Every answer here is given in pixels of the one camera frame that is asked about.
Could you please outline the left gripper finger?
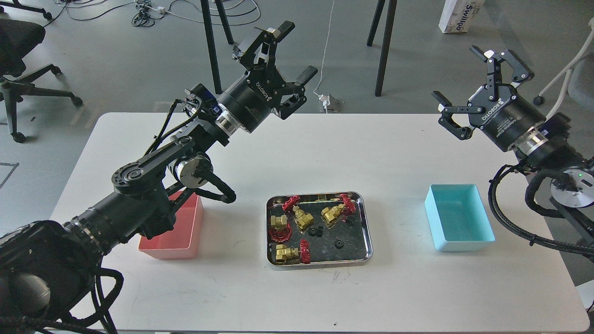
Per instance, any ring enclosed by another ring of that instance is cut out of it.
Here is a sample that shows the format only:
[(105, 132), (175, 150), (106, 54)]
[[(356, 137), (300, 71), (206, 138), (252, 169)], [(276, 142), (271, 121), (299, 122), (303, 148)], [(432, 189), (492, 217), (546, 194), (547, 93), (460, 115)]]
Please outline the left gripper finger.
[(275, 69), (275, 54), (278, 44), (295, 28), (295, 23), (285, 21), (278, 28), (255, 27), (234, 46), (232, 58), (248, 71), (263, 70), (266, 75)]
[(295, 82), (285, 82), (280, 88), (274, 89), (274, 93), (278, 100), (274, 103), (276, 116), (282, 120), (286, 120), (306, 102), (305, 85), (317, 74), (317, 72), (318, 69), (316, 67), (311, 65), (307, 66), (306, 69), (299, 74)]

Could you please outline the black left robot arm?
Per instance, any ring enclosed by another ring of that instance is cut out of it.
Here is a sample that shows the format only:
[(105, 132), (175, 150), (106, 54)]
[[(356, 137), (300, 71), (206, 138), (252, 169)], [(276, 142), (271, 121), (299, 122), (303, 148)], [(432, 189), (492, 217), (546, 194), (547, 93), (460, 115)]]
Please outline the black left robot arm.
[(234, 47), (246, 72), (213, 95), (202, 84), (177, 99), (187, 120), (160, 133), (144, 156), (117, 169), (113, 192), (65, 224), (32, 222), (1, 238), (1, 332), (47, 334), (51, 328), (92, 334), (100, 322), (116, 333), (110, 307), (119, 296), (121, 272), (102, 266), (104, 256), (135, 235), (148, 239), (171, 231), (176, 212), (191, 197), (233, 203), (235, 192), (214, 174), (207, 150), (226, 146), (238, 129), (252, 133), (269, 114), (285, 120), (306, 102), (308, 66), (287, 82), (275, 64), (278, 44), (295, 28), (255, 27)]

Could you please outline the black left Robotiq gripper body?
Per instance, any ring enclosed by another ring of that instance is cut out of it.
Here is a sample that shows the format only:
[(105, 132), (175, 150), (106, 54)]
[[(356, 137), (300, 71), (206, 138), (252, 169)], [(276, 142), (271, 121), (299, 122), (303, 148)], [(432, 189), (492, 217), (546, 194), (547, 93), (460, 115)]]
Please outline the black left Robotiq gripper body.
[(252, 133), (280, 104), (280, 93), (287, 82), (277, 69), (268, 75), (264, 69), (252, 69), (220, 94), (218, 101), (229, 110), (240, 126)]

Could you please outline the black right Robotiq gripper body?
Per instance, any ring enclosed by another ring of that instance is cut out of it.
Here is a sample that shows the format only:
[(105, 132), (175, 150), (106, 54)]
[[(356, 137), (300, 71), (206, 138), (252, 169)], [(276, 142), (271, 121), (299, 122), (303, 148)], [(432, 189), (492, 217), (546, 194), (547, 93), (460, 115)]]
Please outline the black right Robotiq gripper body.
[(503, 152), (510, 151), (520, 136), (545, 121), (543, 114), (514, 88), (498, 88), (494, 101), (488, 99), (490, 96), (486, 89), (471, 96), (469, 103), (482, 112), (469, 114), (469, 121)]

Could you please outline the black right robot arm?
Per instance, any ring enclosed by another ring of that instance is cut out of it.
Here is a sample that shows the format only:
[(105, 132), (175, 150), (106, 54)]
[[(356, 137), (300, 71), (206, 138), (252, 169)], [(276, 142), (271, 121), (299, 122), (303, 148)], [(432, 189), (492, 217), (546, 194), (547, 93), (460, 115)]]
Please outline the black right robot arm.
[[(512, 51), (471, 51), (487, 65), (486, 83), (467, 103), (454, 106), (441, 92), (439, 124), (459, 140), (479, 129), (503, 152), (513, 151), (518, 164), (504, 165), (490, 180), (488, 201), (492, 213), (507, 230), (538, 244), (593, 260), (593, 221), (581, 208), (593, 204), (593, 160), (585, 159), (567, 143), (570, 118), (562, 113), (543, 116), (518, 93), (533, 71)], [(497, 188), (509, 173), (532, 174), (524, 195), (528, 208), (543, 217), (564, 218), (582, 236), (578, 244), (541, 237), (514, 224), (499, 207)]]

